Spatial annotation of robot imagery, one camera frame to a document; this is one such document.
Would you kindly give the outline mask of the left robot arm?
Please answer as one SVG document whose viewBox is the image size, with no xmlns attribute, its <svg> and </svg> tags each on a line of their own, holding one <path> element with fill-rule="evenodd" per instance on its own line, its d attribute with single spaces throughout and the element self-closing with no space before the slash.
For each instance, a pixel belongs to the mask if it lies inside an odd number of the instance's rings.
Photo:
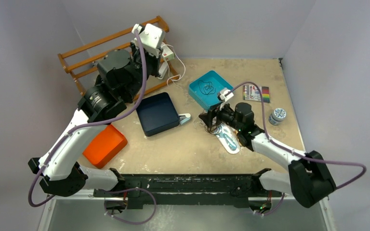
<svg viewBox="0 0 370 231">
<path fill-rule="evenodd" d="M 131 42 L 129 50 L 110 51 L 97 62 L 95 84 L 78 102 L 63 135 L 44 156 L 29 160 L 34 184 L 63 197 L 82 189 L 106 190 L 113 197 L 123 194 L 124 183 L 116 170 L 85 167 L 78 158 L 108 125 L 130 114 L 127 104 L 139 105 L 147 79 L 159 75 L 161 55 L 160 44 Z"/>
</svg>

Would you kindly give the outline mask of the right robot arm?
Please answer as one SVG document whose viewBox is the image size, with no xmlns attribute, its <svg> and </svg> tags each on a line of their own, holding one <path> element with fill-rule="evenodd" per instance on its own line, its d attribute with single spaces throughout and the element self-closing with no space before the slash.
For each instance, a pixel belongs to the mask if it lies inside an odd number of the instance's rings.
<svg viewBox="0 0 370 231">
<path fill-rule="evenodd" d="M 236 131 L 238 142 L 284 167 L 287 173 L 267 170 L 251 183 L 252 192 L 262 196 L 269 190 L 292 195 L 303 207 L 310 208 L 337 190 L 337 185 L 323 156 L 317 151 L 305 152 L 286 146 L 272 138 L 254 120 L 248 103 L 211 106 L 199 118 L 208 129 L 225 124 Z"/>
</svg>

